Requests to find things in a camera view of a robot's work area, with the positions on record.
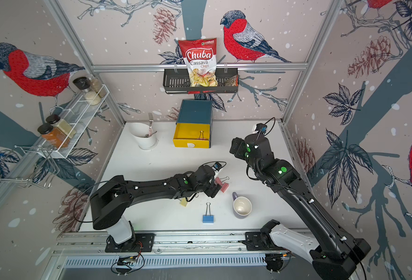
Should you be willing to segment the pink binder clip pair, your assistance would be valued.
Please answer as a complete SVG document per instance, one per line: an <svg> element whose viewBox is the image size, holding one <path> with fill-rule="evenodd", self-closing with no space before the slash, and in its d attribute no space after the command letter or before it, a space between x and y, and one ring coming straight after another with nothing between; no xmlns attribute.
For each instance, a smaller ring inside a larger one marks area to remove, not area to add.
<svg viewBox="0 0 412 280"><path fill-rule="evenodd" d="M221 192L224 193L228 189L229 184L228 183L221 183Z"/></svg>
<svg viewBox="0 0 412 280"><path fill-rule="evenodd" d="M219 184L220 186L221 186L221 185L223 186L223 185L225 184L225 182L228 181L228 180L229 180L229 176L223 177L223 178L217 177L217 178L215 179L215 182L216 182L216 184Z"/></svg>

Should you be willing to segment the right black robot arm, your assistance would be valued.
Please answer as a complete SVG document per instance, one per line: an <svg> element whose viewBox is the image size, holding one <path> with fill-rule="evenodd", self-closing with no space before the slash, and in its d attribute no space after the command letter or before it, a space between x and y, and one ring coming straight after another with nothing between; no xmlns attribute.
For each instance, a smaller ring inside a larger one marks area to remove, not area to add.
<svg viewBox="0 0 412 280"><path fill-rule="evenodd" d="M265 136L234 138L230 153L244 160L256 179L286 201L312 233L305 236L277 223L268 234L276 246L311 263L323 280L359 279L356 269L363 266L370 245L365 239L354 238L326 212L295 168L275 158Z"/></svg>

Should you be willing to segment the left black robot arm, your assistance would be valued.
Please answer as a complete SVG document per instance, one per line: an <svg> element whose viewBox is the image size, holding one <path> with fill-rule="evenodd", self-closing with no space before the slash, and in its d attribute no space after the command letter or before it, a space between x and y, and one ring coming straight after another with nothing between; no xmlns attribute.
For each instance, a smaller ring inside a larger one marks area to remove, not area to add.
<svg viewBox="0 0 412 280"><path fill-rule="evenodd" d="M134 229L123 216L128 207L158 199L186 198L191 201L201 192L214 198L221 189L215 179L226 164L223 161L207 162L196 171L147 182L115 176L90 196L92 227L96 231L107 231L119 245L127 242L134 238Z"/></svg>

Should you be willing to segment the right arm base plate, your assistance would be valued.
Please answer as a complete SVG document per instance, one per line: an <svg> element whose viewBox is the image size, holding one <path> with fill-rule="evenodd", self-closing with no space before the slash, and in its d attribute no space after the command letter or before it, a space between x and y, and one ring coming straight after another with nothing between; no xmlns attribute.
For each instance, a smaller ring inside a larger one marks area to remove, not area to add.
<svg viewBox="0 0 412 280"><path fill-rule="evenodd" d="M276 246L269 235L262 232L246 232L241 244L245 245L248 251L288 251L284 247Z"/></svg>

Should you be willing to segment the yellow top drawer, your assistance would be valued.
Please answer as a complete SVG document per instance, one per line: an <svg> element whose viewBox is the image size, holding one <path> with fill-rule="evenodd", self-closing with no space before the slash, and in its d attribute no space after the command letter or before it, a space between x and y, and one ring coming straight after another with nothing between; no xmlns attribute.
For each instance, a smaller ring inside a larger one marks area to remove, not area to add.
<svg viewBox="0 0 412 280"><path fill-rule="evenodd" d="M206 140L199 140L200 131L204 131ZM211 147L210 138L210 124L177 123L173 144L177 148L208 149Z"/></svg>

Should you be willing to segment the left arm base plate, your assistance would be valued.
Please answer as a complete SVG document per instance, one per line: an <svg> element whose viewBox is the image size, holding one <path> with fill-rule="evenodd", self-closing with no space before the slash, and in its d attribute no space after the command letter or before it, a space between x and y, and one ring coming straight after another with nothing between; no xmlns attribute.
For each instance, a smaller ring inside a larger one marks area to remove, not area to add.
<svg viewBox="0 0 412 280"><path fill-rule="evenodd" d="M118 244L112 236L106 239L106 253L149 253L152 252L154 233L137 233L130 240Z"/></svg>

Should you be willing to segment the blue binder clip front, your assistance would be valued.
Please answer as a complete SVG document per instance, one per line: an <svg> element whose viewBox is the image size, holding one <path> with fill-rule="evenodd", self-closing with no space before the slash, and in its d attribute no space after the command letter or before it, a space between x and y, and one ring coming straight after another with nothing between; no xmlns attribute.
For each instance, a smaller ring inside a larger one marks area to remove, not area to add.
<svg viewBox="0 0 412 280"><path fill-rule="evenodd" d="M202 223L213 224L214 216L211 213L211 203L206 203L206 213L203 215Z"/></svg>

